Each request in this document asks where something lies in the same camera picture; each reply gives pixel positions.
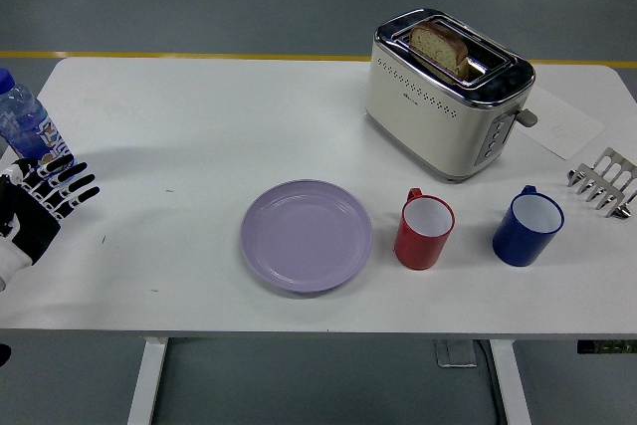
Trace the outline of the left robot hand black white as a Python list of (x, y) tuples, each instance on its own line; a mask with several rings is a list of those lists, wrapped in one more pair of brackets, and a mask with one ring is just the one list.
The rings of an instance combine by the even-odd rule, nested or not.
[(35, 265), (61, 222), (100, 188), (88, 165), (66, 154), (47, 163), (20, 158), (1, 171), (1, 288)]

